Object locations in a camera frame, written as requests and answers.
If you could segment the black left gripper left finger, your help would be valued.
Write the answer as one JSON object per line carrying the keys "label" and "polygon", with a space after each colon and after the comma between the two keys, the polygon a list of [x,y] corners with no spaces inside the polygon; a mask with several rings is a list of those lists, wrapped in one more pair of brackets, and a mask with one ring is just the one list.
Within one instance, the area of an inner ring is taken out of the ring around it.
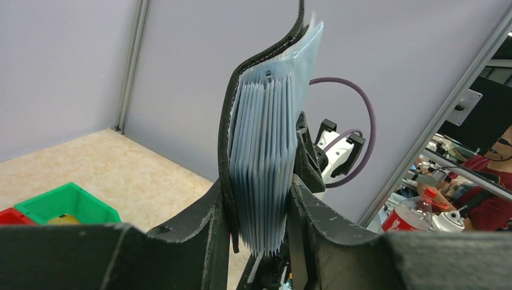
{"label": "black left gripper left finger", "polygon": [[218,183],[143,232],[131,224],[1,228],[2,289],[226,289],[229,230]]}

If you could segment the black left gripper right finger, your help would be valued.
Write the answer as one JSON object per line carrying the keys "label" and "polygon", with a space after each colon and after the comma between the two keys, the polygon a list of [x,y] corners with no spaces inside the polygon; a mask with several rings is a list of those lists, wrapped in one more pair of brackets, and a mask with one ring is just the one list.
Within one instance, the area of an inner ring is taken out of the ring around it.
{"label": "black left gripper right finger", "polygon": [[510,289],[510,233],[376,234],[312,195],[297,176],[287,234],[294,289]]}

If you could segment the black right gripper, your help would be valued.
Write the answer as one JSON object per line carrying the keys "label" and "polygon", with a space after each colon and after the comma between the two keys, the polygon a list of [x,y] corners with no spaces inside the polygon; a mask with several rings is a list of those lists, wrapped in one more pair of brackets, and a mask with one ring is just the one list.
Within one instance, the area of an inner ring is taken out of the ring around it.
{"label": "black right gripper", "polygon": [[298,145],[296,149],[293,173],[297,175],[312,193],[321,193],[326,189],[322,179],[321,169],[315,152],[315,145],[309,133],[306,115],[299,113],[296,122],[296,136]]}

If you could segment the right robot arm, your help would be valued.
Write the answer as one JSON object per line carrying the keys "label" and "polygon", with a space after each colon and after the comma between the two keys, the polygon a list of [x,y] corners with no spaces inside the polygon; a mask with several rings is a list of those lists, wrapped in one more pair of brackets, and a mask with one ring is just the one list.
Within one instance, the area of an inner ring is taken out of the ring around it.
{"label": "right robot arm", "polygon": [[326,190],[335,188],[341,176],[348,176],[366,139],[355,129],[337,132],[337,124],[329,119],[321,123],[313,139],[304,112],[299,114],[296,122],[296,134],[298,147],[293,173],[313,196],[322,200]]}

